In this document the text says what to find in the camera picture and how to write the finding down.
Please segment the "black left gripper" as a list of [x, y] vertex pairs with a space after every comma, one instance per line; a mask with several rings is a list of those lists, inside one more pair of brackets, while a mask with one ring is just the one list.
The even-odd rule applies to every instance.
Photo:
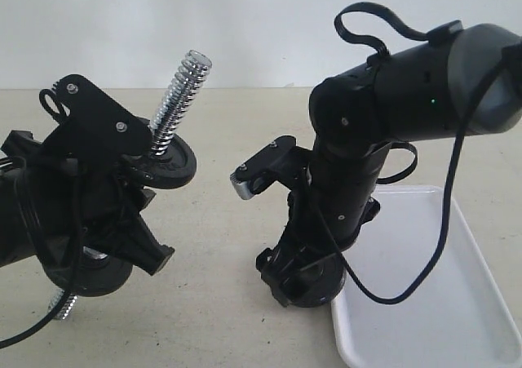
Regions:
[[92, 242], [116, 248], [116, 257], [130, 264], [116, 259], [108, 270], [94, 270], [81, 260], [81, 278], [126, 278], [134, 266], [159, 273], [175, 249], [161, 244], [140, 215], [154, 195], [116, 167], [90, 170], [75, 158], [41, 157], [40, 240], [50, 256], [43, 262], [48, 277], [70, 277], [72, 249]]

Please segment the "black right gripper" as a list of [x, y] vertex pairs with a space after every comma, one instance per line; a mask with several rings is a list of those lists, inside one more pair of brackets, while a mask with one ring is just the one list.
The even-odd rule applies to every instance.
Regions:
[[264, 249], [255, 260], [261, 280], [283, 307], [306, 307], [309, 269], [351, 248], [364, 224], [379, 213], [373, 198], [376, 178], [345, 175], [325, 182], [307, 171], [298, 175], [288, 196], [289, 220], [277, 246]]

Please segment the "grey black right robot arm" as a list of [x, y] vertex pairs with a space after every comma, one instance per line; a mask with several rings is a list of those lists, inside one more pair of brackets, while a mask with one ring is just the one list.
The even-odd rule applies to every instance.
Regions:
[[309, 97], [311, 149], [289, 135], [248, 163], [249, 191], [289, 189], [279, 242], [256, 259], [261, 279], [282, 306], [329, 303], [355, 272], [344, 257], [364, 224], [379, 213], [375, 188], [393, 149], [451, 138], [452, 184], [467, 136], [510, 130], [521, 118], [521, 38], [494, 24], [450, 25], [419, 46], [380, 52], [326, 78]]

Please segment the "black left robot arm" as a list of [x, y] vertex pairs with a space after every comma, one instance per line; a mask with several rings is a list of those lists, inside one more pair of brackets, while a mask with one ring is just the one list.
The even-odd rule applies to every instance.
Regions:
[[137, 184], [101, 147], [75, 152], [75, 141], [13, 130], [1, 150], [1, 264], [35, 256], [50, 273], [68, 275], [74, 256], [96, 251], [124, 269], [161, 271], [174, 255], [141, 211], [154, 192]]

